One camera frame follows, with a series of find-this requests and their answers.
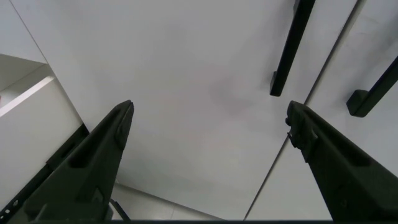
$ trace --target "white shelf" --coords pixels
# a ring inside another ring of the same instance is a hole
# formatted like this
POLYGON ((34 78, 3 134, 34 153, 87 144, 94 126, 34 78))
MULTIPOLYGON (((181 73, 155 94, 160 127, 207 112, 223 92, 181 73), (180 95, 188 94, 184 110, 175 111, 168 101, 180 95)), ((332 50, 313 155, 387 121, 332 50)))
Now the white shelf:
MULTIPOLYGON (((51 73, 48 65, 39 70, 51 73)), ((44 77, 0 108, 1 208, 80 126, 79 115, 54 75, 44 77)))
POLYGON ((6 106, 8 103, 21 96, 27 90, 38 84, 45 77, 51 75, 51 69, 48 65, 42 65, 30 74, 14 82, 7 88, 0 91, 0 108, 6 106))

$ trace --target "cabinet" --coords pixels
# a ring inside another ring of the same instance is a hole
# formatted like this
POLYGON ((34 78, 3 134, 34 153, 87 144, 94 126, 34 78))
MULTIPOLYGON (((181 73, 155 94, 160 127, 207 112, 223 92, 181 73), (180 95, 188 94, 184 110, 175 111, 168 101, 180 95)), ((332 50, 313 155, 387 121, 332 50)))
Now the cabinet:
MULTIPOLYGON (((398 86, 364 118, 351 116, 346 102, 355 90, 370 90, 398 55, 397 1, 363 1, 341 39, 308 106, 375 160, 398 175, 398 86)), ((276 162, 249 220, 329 220, 308 164, 290 142, 276 162)))
POLYGON ((242 220, 355 1, 316 1, 278 98, 294 1, 12 3, 88 129, 134 102, 121 184, 242 220))
POLYGON ((0 210, 80 125, 12 4, 0 0, 0 210))

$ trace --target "black metal bar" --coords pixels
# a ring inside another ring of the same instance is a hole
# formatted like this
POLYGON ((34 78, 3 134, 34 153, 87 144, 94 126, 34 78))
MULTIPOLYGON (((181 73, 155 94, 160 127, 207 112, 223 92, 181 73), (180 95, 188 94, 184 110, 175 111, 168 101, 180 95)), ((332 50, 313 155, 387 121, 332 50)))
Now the black metal bar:
POLYGON ((315 0, 298 0, 292 25, 290 26, 286 44, 279 61, 278 69, 274 72, 271 80, 269 94, 280 96, 284 89, 287 76, 292 67, 294 57, 299 48, 305 27, 312 11, 315 0))
POLYGON ((131 221, 129 216, 124 212, 123 208, 120 206, 118 202, 115 202, 113 199, 110 200, 114 209, 119 213, 120 217, 122 217, 123 221, 131 221))
POLYGON ((347 101, 350 115, 365 117, 383 96, 398 81, 398 57, 391 63, 380 79, 369 90, 355 90, 347 101))

